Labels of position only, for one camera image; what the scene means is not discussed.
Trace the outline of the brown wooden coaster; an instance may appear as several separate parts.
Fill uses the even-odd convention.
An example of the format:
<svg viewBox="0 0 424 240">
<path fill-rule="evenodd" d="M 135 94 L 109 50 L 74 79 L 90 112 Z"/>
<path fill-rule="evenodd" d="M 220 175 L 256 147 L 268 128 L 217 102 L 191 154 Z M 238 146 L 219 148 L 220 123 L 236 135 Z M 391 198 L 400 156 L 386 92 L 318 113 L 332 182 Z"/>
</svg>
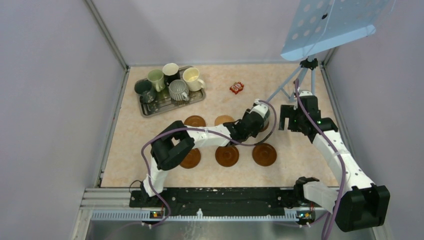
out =
<svg viewBox="0 0 424 240">
<path fill-rule="evenodd" d="M 205 127 L 207 125 L 205 119 L 199 115 L 189 116 L 184 120 L 183 124 L 191 127 Z"/>
<path fill-rule="evenodd" d="M 253 148 L 252 158 L 259 166 L 269 167 L 277 160 L 277 151 L 272 145 L 261 143 Z"/>
<path fill-rule="evenodd" d="M 239 157 L 239 150 L 235 146 L 220 146 L 215 151 L 217 163 L 226 168 L 234 166 Z"/>
<path fill-rule="evenodd" d="M 180 163 L 180 166 L 185 169 L 195 168 L 201 161 L 202 154 L 198 148 L 192 149 Z"/>
<path fill-rule="evenodd" d="M 267 128 L 269 127 L 269 122 L 268 123 L 266 123 L 265 125 L 264 125 L 264 127 L 263 128 L 261 128 L 260 130 L 259 130 L 259 132 L 260 133 L 262 133 L 262 132 L 264 132 L 265 130 L 267 130 Z"/>
</svg>

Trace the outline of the grey ribbed mug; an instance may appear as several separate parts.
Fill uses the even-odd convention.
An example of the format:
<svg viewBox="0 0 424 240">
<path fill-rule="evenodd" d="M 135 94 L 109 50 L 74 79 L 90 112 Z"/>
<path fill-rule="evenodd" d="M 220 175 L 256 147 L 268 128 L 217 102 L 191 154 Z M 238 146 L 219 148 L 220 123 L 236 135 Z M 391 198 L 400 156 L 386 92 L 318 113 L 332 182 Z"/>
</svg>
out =
<svg viewBox="0 0 424 240">
<path fill-rule="evenodd" d="M 172 81 L 168 86 L 170 97 L 175 101 L 189 101 L 189 88 L 181 79 Z"/>
</svg>

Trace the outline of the cream yellow mug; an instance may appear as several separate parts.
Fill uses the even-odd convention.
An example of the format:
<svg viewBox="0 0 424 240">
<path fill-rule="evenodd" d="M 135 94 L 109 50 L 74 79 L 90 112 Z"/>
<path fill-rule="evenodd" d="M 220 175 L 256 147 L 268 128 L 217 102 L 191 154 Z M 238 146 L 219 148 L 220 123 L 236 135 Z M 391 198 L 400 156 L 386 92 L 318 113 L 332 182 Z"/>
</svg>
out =
<svg viewBox="0 0 424 240">
<path fill-rule="evenodd" d="M 191 92 L 206 88 L 206 83 L 200 78 L 200 71 L 196 67 L 187 68 L 182 77 Z"/>
</svg>

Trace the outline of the dark green mug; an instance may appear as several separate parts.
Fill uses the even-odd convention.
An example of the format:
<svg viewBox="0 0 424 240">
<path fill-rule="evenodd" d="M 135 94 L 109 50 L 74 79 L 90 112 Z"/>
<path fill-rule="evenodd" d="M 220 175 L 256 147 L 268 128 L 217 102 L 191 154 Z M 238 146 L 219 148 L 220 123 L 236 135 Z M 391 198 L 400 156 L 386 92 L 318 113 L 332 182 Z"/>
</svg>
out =
<svg viewBox="0 0 424 240">
<path fill-rule="evenodd" d="M 134 85 L 134 91 L 139 95 L 139 102 L 148 104 L 155 100 L 156 90 L 148 80 L 139 80 Z"/>
</svg>

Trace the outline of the grey blue mug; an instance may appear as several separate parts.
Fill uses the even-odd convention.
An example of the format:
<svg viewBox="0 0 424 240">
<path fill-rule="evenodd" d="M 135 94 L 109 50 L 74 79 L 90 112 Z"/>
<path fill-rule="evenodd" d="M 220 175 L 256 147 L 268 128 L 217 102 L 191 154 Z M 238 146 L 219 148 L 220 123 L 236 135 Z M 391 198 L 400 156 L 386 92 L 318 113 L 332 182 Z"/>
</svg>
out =
<svg viewBox="0 0 424 240">
<path fill-rule="evenodd" d="M 266 127 L 269 124 L 270 121 L 270 109 L 267 110 L 266 114 L 264 115 L 264 126 Z"/>
</svg>

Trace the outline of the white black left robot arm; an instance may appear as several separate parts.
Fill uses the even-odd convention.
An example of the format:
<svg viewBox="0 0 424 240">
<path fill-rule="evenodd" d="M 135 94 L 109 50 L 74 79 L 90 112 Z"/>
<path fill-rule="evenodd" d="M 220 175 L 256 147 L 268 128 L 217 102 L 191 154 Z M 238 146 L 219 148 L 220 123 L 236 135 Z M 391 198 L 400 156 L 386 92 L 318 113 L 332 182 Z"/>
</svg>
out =
<svg viewBox="0 0 424 240">
<path fill-rule="evenodd" d="M 267 106 L 256 105 L 248 109 L 237 121 L 213 127 L 190 127 L 177 120 L 152 139 L 150 167 L 143 181 L 141 200 L 149 207 L 160 202 L 160 193 L 168 172 L 179 166 L 193 149 L 202 147 L 228 147 L 245 145 L 250 137 L 255 138 L 269 122 Z"/>
</svg>

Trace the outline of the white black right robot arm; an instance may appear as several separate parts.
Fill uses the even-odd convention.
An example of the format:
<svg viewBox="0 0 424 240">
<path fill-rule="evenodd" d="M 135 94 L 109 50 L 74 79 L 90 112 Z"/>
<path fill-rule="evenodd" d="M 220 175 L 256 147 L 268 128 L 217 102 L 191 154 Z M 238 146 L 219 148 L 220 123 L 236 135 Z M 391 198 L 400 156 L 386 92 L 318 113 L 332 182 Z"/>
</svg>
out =
<svg viewBox="0 0 424 240">
<path fill-rule="evenodd" d="M 343 232 L 382 226 L 385 223 L 390 192 L 376 185 L 354 160 L 335 122 L 322 117 L 318 98 L 300 97 L 295 105 L 281 105 L 279 128 L 302 133 L 324 157 L 339 183 L 339 189 L 326 186 L 315 177 L 299 177 L 293 187 L 293 200 L 299 206 L 318 204 L 335 215 Z"/>
</svg>

